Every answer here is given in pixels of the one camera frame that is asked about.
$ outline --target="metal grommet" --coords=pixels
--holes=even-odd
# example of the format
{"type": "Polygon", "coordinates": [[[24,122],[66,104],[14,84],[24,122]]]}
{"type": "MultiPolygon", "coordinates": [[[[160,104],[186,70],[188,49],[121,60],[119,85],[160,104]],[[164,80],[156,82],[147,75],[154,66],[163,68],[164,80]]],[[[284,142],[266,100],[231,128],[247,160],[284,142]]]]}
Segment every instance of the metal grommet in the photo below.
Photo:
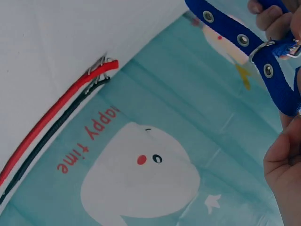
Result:
{"type": "Polygon", "coordinates": [[[237,41],[243,47],[247,47],[250,44],[249,38],[244,34],[239,34],[237,36],[237,41]]]}
{"type": "Polygon", "coordinates": [[[263,71],[264,71],[265,77],[267,77],[268,79],[270,79],[274,75],[274,69],[273,69],[272,65],[270,65],[270,64],[266,64],[263,68],[263,71]]]}
{"type": "Polygon", "coordinates": [[[209,11],[204,11],[203,17],[209,23],[213,23],[213,21],[214,21],[214,16],[209,11]]]}

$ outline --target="white surface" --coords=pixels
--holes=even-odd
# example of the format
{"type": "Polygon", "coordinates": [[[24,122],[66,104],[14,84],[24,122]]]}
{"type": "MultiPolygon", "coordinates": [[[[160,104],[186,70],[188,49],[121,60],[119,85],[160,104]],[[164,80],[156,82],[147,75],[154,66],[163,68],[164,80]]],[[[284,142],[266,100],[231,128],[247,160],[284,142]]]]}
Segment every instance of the white surface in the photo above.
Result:
{"type": "Polygon", "coordinates": [[[104,52],[124,66],[186,10],[183,0],[0,1],[0,171],[104,52]]]}
{"type": "MultiPolygon", "coordinates": [[[[43,148],[39,151],[37,156],[34,158],[34,160],[30,163],[29,167],[26,169],[25,173],[21,177],[21,179],[17,182],[17,184],[14,186],[14,188],[7,194],[5,197],[3,203],[0,205],[0,215],[7,206],[9,200],[13,197],[14,193],[17,191],[18,187],[21,185],[21,183],[24,181],[26,176],[29,174],[29,172],[32,170],[34,165],[38,162],[40,157],[45,153],[45,151],[49,148],[49,146],[52,144],[52,142],[55,140],[55,138],[63,131],[63,129],[68,125],[68,123],[81,111],[81,109],[97,94],[97,92],[102,88],[103,86],[100,86],[96,88],[80,105],[79,107],[69,116],[69,118],[63,123],[63,125],[55,132],[55,134],[47,141],[47,143],[43,146],[43,148]]],[[[47,132],[47,130],[51,127],[51,125],[63,114],[63,112],[70,106],[72,101],[75,98],[72,98],[66,106],[55,116],[52,122],[49,122],[49,125],[45,127],[43,132],[33,141],[32,145],[26,150],[26,152],[23,154],[20,161],[15,165],[13,170],[11,171],[10,175],[8,176],[7,180],[3,183],[2,186],[0,186],[0,194],[2,194],[21,166],[21,164],[24,162],[24,160],[28,157],[28,155],[31,153],[33,148],[36,146],[36,144],[40,141],[40,139],[43,137],[43,135],[47,132]]]]}

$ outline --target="hand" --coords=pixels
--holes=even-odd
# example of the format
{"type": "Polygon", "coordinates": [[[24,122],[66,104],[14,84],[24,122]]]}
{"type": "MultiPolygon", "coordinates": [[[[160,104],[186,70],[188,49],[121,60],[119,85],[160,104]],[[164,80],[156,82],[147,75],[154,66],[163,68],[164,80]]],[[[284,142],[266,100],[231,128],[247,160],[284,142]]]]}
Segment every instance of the hand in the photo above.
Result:
{"type": "MultiPolygon", "coordinates": [[[[301,40],[301,0],[283,0],[283,3],[290,13],[283,14],[282,9],[278,6],[271,6],[263,10],[257,0],[249,0],[248,8],[252,14],[257,15],[257,27],[265,31],[268,40],[281,40],[289,30],[292,31],[295,39],[301,40]]],[[[301,71],[298,73],[297,81],[299,90],[301,90],[301,71]]],[[[293,118],[280,113],[280,119],[283,128],[286,128],[293,118]]]]}
{"type": "Polygon", "coordinates": [[[264,158],[265,178],[284,224],[301,225],[301,117],[284,129],[264,158]]]}

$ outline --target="red nose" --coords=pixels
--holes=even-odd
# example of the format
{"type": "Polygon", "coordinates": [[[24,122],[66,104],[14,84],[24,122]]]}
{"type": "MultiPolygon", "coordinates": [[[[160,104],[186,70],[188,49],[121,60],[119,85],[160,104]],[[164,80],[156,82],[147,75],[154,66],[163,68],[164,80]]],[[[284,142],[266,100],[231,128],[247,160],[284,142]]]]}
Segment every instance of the red nose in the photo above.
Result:
{"type": "Polygon", "coordinates": [[[138,165],[143,165],[146,163],[146,156],[145,155],[140,155],[137,159],[138,165]]]}

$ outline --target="black wire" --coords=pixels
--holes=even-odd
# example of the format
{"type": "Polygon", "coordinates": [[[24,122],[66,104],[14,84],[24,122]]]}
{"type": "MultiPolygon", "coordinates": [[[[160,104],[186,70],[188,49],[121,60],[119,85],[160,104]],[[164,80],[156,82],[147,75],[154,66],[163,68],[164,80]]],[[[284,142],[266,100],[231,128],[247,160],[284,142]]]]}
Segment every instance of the black wire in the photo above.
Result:
{"type": "Polygon", "coordinates": [[[63,125],[63,123],[70,117],[70,115],[75,111],[76,108],[83,102],[97,87],[106,84],[110,81],[110,77],[105,78],[104,80],[99,81],[98,83],[93,82],[93,86],[89,87],[89,89],[85,89],[68,107],[68,109],[62,114],[62,116],[51,126],[48,132],[43,136],[43,138],[38,142],[33,151],[29,154],[26,160],[23,162],[17,173],[14,175],[9,185],[5,189],[4,193],[0,197],[0,205],[3,203],[4,199],[8,195],[8,193],[14,188],[17,182],[22,178],[31,162],[37,156],[37,154],[41,151],[44,145],[48,142],[48,140],[57,132],[57,130],[63,125]]]}

